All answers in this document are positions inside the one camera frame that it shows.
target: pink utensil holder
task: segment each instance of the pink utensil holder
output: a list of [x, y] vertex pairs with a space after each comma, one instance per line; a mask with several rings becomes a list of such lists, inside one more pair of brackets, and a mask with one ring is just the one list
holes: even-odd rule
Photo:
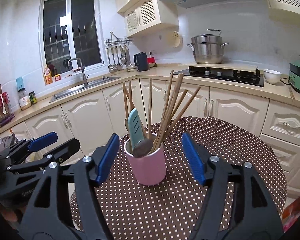
[[142, 158], [135, 158], [131, 154], [130, 138], [124, 143], [124, 151], [131, 165], [132, 172], [137, 181], [146, 186], [159, 184], [166, 177], [166, 162], [164, 157], [164, 146], [160, 145], [154, 153]]

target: screw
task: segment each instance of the screw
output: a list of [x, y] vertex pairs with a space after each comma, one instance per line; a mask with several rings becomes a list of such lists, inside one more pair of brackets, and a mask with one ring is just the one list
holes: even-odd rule
[[91, 158], [90, 156], [85, 156], [85, 157], [83, 157], [83, 159], [82, 159], [82, 161], [83, 161], [84, 163], [89, 163], [89, 162], [91, 162], [91, 160], [92, 160], [92, 158]]
[[49, 167], [52, 168], [52, 169], [57, 167], [57, 166], [58, 166], [58, 163], [56, 163], [56, 162], [52, 162], [52, 163], [49, 164]]
[[210, 157], [210, 160], [212, 161], [212, 162], [214, 162], [214, 163], [217, 163], [218, 161], [219, 161], [219, 157], [218, 156], [215, 156], [215, 155], [213, 155], [213, 156], [211, 156]]
[[248, 169], [251, 169], [252, 168], [252, 164], [250, 162], [245, 162], [244, 163], [244, 166]]

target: polka dot tablecloth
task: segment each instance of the polka dot tablecloth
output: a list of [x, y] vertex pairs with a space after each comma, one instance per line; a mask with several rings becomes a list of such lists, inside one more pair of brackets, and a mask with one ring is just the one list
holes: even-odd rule
[[[154, 124], [158, 132], [160, 124]], [[200, 213], [207, 188], [192, 177], [182, 151], [181, 136], [188, 132], [211, 155], [229, 163], [253, 163], [282, 213], [286, 200], [286, 179], [272, 149], [255, 135], [222, 120], [206, 117], [180, 119], [164, 141], [165, 179], [155, 186], [143, 186], [133, 176], [123, 145], [109, 177], [96, 194], [106, 222], [115, 239], [188, 239]], [[233, 184], [228, 183], [220, 230], [228, 227], [233, 198]], [[71, 197], [72, 217], [82, 230], [75, 192]]]

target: window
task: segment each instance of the window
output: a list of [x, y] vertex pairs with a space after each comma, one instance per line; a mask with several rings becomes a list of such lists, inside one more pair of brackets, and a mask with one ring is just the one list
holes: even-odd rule
[[103, 64], [99, 49], [94, 0], [45, 0], [43, 3], [44, 59], [51, 74], [62, 74], [77, 66]]

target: window pane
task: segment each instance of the window pane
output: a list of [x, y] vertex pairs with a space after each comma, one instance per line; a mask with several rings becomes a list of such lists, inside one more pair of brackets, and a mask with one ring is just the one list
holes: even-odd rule
[[61, 74], [70, 59], [66, 26], [60, 26], [60, 17], [66, 16], [66, 0], [48, 0], [43, 5], [43, 44], [46, 62], [51, 74]]
[[101, 63], [93, 0], [71, 0], [71, 16], [76, 56], [85, 66]]

